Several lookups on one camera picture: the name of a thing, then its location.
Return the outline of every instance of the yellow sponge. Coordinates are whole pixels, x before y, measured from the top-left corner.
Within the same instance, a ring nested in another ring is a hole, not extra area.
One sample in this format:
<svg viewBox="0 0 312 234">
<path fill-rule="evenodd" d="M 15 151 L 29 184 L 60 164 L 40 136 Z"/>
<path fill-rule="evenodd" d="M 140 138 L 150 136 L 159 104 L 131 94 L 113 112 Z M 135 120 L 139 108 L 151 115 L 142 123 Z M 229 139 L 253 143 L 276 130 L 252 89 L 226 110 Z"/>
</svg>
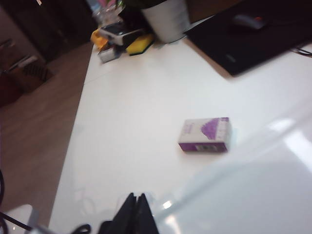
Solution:
<svg viewBox="0 0 312 234">
<path fill-rule="evenodd" d="M 127 53 L 132 55 L 140 55 L 143 54 L 148 47 L 150 47 L 154 42 L 154 35 L 153 34 L 146 34 L 143 36 L 138 37 L 132 44 L 130 44 L 126 51 Z"/>
</svg>

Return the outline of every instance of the brown floor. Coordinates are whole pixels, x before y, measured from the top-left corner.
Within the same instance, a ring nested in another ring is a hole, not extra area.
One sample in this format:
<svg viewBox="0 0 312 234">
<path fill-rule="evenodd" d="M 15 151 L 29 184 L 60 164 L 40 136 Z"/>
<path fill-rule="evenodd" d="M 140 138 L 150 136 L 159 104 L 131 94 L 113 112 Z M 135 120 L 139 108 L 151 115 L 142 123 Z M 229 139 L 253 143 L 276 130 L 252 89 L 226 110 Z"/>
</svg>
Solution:
<svg viewBox="0 0 312 234">
<path fill-rule="evenodd" d="M 49 81 L 0 109 L 1 209 L 31 204 L 48 225 L 92 46 L 87 43 L 49 64 Z"/>
</svg>

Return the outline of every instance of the plant pot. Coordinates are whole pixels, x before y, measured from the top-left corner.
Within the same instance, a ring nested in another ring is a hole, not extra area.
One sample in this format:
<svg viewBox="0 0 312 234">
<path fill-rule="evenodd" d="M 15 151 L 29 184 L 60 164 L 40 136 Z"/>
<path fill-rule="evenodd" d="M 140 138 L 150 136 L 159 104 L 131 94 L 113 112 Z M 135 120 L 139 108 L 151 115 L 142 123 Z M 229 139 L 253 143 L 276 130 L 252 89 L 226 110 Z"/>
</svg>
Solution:
<svg viewBox="0 0 312 234">
<path fill-rule="evenodd" d="M 166 0 L 156 6 L 142 9 L 142 13 L 164 43 L 184 37 L 183 32 L 190 26 L 185 0 Z"/>
</svg>

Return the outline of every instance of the desk surface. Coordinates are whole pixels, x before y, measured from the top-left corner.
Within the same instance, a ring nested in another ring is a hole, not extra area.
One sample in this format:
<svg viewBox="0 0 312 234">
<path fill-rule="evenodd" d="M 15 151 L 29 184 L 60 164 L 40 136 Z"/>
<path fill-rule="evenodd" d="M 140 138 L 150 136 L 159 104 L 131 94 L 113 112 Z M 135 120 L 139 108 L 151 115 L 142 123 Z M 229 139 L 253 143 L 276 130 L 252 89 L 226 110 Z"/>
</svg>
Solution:
<svg viewBox="0 0 312 234">
<path fill-rule="evenodd" d="M 310 95 L 311 62 L 287 52 L 233 78 L 187 39 L 107 64 L 93 52 L 50 228 L 68 233 L 90 223 L 95 233 L 129 192 L 158 199 L 230 157 L 181 151 L 184 120 L 229 117 L 241 144 Z"/>
</svg>

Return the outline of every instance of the black object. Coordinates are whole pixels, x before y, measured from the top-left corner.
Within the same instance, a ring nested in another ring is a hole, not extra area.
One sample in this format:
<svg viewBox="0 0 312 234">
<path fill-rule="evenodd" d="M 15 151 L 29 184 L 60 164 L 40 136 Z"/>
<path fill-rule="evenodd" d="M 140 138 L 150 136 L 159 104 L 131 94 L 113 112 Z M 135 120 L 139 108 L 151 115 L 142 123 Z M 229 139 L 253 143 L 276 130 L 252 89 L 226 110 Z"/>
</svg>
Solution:
<svg viewBox="0 0 312 234">
<path fill-rule="evenodd" d="M 268 21 L 263 19 L 261 16 L 252 16 L 252 15 L 236 15 L 232 19 L 232 25 L 234 27 L 249 29 L 249 30 L 259 30 L 268 24 Z"/>
<path fill-rule="evenodd" d="M 144 28 L 146 32 L 151 32 L 152 29 L 140 9 L 126 5 L 119 13 L 123 19 L 124 24 L 131 30 Z"/>
<path fill-rule="evenodd" d="M 83 224 L 73 230 L 71 234 L 90 234 L 91 230 L 90 224 Z"/>
<path fill-rule="evenodd" d="M 311 0 L 247 0 L 186 32 L 204 53 L 237 75 L 312 39 Z M 261 30 L 231 30 L 239 14 L 269 21 Z"/>
<path fill-rule="evenodd" d="M 159 234 L 152 212 L 142 194 L 129 194 L 112 221 L 102 223 L 98 234 Z"/>
</svg>

